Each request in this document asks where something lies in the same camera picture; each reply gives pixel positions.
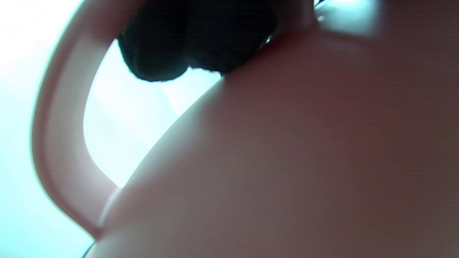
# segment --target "rounded body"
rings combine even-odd
[[[457,256],[459,4],[339,2],[180,117],[89,257]]]

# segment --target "pink plastic object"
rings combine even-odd
[[[90,86],[113,39],[146,0],[86,0],[66,29],[41,85],[33,156],[50,198],[93,237],[115,184],[94,164],[83,136]]]
[[[457,257],[457,0],[326,0],[314,29],[286,22],[117,190],[83,111],[140,4],[85,2],[37,103],[37,173],[97,240],[88,257]]]

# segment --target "bright white background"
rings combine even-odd
[[[80,258],[92,243],[43,192],[30,129],[46,64],[81,0],[0,1],[0,258]],[[220,75],[136,80],[113,44],[96,76],[84,132],[96,164],[123,186],[146,153]]]

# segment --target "black fuzzy object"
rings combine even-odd
[[[276,23],[268,0],[150,0],[118,43],[142,80],[173,80],[188,66],[227,74],[255,54]]]
[[[274,32],[266,0],[194,0],[185,56],[193,68],[227,74],[247,62]]]
[[[124,62],[139,79],[173,80],[188,68],[185,43],[189,0],[147,2],[118,37]]]

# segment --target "pink handle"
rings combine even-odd
[[[117,187],[89,155],[84,108],[110,44],[145,2],[86,0],[51,58],[36,104],[32,151],[38,178],[54,203],[94,238]]]

